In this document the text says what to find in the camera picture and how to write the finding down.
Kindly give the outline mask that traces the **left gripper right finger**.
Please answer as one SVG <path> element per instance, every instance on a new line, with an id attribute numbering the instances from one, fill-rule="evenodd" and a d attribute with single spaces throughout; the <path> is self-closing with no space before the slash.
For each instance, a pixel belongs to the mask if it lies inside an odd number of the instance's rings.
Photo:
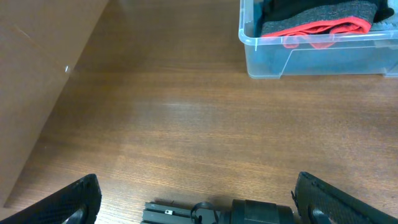
<path id="1" fill-rule="evenodd" d="M 299 173 L 292 198 L 302 223 L 397 224 L 397 218 L 308 172 Z"/>

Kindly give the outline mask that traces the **light grey jeans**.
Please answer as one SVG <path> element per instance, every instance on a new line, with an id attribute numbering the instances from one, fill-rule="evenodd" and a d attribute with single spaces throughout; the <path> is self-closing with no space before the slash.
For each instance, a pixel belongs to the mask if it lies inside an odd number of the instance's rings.
<path id="1" fill-rule="evenodd" d="M 382 0 L 370 31 L 397 30 L 397 0 Z"/>

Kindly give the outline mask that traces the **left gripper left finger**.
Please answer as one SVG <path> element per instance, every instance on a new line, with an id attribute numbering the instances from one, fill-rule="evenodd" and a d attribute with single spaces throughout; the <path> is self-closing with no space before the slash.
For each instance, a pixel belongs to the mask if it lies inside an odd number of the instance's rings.
<path id="1" fill-rule="evenodd" d="M 1 224 L 94 224 L 101 206 L 95 174 L 88 174 L 37 203 L 1 220 Z"/>

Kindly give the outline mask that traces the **black shorts red grey waistband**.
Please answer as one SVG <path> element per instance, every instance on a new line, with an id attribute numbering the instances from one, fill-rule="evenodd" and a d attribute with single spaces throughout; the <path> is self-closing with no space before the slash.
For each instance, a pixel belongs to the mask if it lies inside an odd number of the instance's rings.
<path id="1" fill-rule="evenodd" d="M 367 34 L 382 0 L 271 0 L 261 5 L 255 36 Z"/>

